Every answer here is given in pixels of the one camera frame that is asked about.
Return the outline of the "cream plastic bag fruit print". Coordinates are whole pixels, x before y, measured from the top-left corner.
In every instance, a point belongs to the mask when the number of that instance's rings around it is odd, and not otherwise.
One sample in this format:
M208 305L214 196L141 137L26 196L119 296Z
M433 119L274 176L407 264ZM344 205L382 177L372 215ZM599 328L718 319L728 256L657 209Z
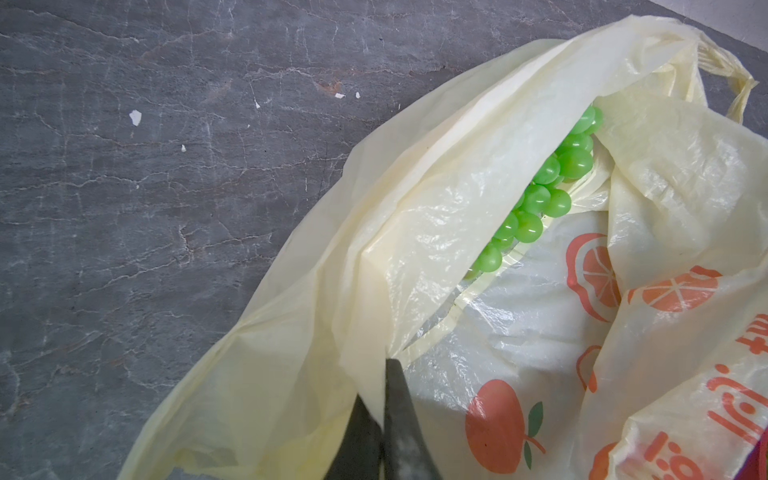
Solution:
M755 79L676 20L536 40L353 148L124 479L324 479L401 364L441 479L767 475L767 141ZM587 107L569 213L466 273Z

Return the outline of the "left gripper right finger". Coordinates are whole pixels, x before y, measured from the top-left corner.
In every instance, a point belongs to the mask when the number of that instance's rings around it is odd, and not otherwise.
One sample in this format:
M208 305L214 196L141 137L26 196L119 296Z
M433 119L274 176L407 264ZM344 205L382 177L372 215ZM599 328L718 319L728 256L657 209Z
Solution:
M441 479L424 440L402 364L386 360L384 475L387 480Z

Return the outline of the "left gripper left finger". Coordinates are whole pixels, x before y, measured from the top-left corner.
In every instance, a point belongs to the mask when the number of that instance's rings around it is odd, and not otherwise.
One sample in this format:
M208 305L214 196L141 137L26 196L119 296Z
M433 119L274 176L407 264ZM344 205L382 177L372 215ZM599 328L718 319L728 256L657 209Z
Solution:
M378 480L382 430L357 396L342 439L324 479Z

